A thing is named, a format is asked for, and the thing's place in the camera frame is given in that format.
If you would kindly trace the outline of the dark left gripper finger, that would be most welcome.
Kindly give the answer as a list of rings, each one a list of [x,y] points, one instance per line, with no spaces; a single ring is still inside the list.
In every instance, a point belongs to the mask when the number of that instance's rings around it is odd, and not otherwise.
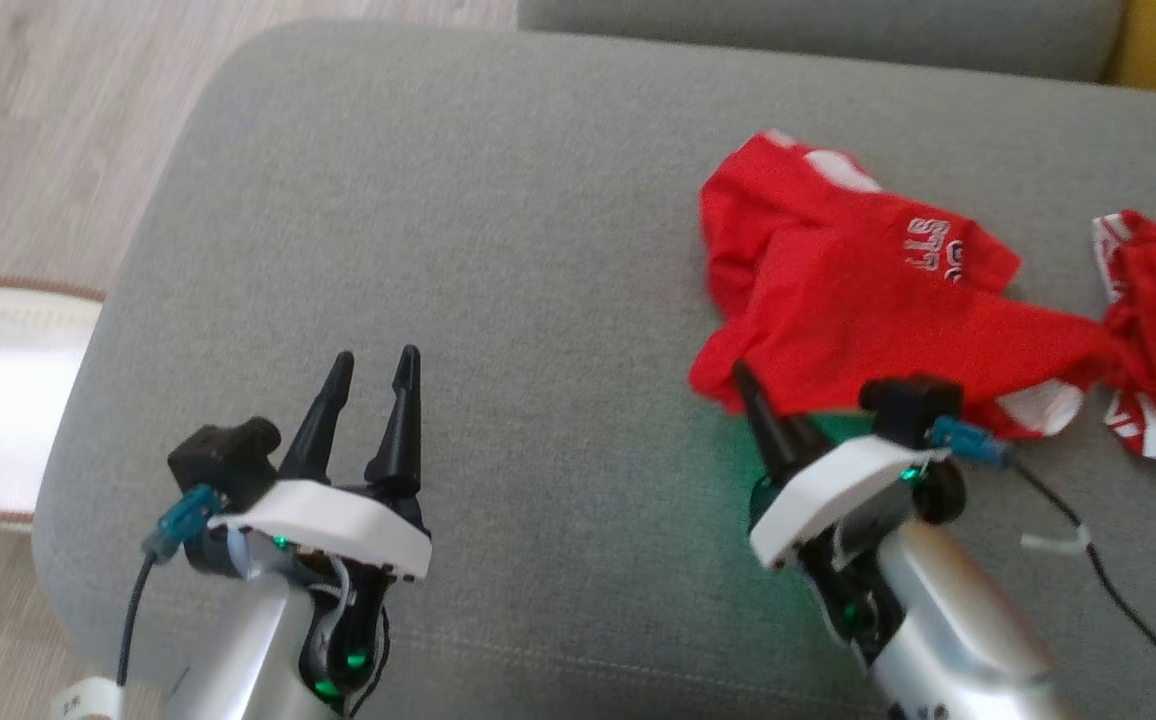
[[[323,487],[329,487],[328,460],[339,415],[348,402],[354,363],[350,351],[342,351],[335,357],[287,448],[284,460],[277,465],[277,478],[314,480]]]
[[[409,498],[421,491],[421,351],[405,346],[392,378],[394,402],[380,447],[366,462],[366,495]]]

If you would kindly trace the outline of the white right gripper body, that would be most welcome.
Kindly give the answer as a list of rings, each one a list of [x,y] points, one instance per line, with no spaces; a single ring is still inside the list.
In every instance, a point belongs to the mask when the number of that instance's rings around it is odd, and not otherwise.
[[[948,457],[948,448],[907,448],[879,436],[843,441],[783,487],[750,532],[753,552],[766,569],[787,565],[798,545],[898,483],[903,473]]]

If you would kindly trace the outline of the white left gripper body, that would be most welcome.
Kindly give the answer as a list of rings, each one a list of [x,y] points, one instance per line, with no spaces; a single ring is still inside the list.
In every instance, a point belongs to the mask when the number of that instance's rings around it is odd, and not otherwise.
[[[212,515],[208,528],[216,527],[284,537],[415,580],[427,579],[432,556],[427,533],[381,502],[307,478],[280,480],[249,511]]]

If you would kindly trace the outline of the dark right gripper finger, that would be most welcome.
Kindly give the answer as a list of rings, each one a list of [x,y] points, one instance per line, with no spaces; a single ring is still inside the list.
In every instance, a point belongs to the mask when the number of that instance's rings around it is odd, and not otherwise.
[[[733,381],[741,395],[770,487],[785,487],[794,474],[803,472],[808,465],[833,450],[833,441],[821,432],[810,416],[783,416],[775,410],[766,398],[764,384],[746,361],[734,363]]]

